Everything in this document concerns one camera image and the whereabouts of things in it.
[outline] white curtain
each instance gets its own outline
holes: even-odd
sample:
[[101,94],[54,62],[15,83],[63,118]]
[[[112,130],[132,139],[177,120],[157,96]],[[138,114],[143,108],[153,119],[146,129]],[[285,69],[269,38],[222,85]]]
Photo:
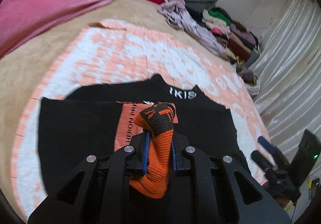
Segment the white curtain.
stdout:
[[[255,106],[274,145],[292,160],[305,129],[321,139],[321,9],[289,0],[250,67],[261,79]],[[318,160],[313,171],[321,168]]]

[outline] lavender garment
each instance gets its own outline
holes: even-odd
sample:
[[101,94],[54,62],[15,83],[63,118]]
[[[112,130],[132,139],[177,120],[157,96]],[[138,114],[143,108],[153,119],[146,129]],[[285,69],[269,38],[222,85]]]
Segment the lavender garment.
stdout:
[[250,32],[245,32],[245,33],[241,32],[236,28],[235,24],[231,24],[230,29],[231,29],[231,32],[233,32],[237,36],[242,37],[243,39],[247,40],[249,43],[253,45],[256,45],[255,38]]
[[217,42],[211,31],[197,24],[180,2],[163,3],[159,6],[158,11],[166,17],[170,26],[175,29],[185,30],[212,54],[224,60],[228,59],[227,51]]

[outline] silver screw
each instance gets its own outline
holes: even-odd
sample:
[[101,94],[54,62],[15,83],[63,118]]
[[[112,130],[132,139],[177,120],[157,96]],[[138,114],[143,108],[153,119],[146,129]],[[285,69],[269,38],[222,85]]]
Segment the silver screw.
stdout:
[[94,162],[96,160],[96,156],[95,155],[89,155],[86,160],[88,162]]
[[224,156],[224,157],[223,157],[223,160],[224,160],[226,163],[231,163],[231,162],[233,161],[232,157],[231,157],[231,156],[228,156],[228,155]]
[[124,148],[124,151],[126,151],[126,152],[132,152],[134,150],[134,147],[133,146],[126,146],[125,148]]
[[186,150],[188,153],[193,153],[193,152],[195,152],[195,148],[194,148],[193,146],[187,146],[187,147],[185,148],[185,150]]

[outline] beige bed sheet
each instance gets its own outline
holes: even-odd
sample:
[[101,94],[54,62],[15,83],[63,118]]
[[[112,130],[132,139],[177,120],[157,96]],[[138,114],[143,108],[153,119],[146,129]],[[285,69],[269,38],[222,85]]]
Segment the beige bed sheet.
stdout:
[[188,34],[171,28],[164,17],[157,13],[157,7],[146,0],[116,0],[108,6],[55,26],[0,60],[0,187],[21,217],[22,214],[12,194],[10,179],[10,158],[18,121],[33,89],[50,64],[86,24],[113,18],[169,33],[206,57],[213,58],[223,66],[232,69],[228,62],[209,53]]

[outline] triangular cutout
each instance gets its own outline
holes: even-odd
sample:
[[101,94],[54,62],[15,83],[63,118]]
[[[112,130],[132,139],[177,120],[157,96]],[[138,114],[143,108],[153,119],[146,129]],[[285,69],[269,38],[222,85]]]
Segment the triangular cutout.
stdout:
[[57,199],[73,205],[76,201],[80,185],[82,183],[83,177],[85,175],[84,171],[79,172],[76,177],[74,177],[71,182],[63,187],[61,192],[58,194]]
[[263,198],[262,194],[244,177],[244,175],[236,171],[234,173],[236,181],[239,185],[243,201],[246,205],[257,202]]

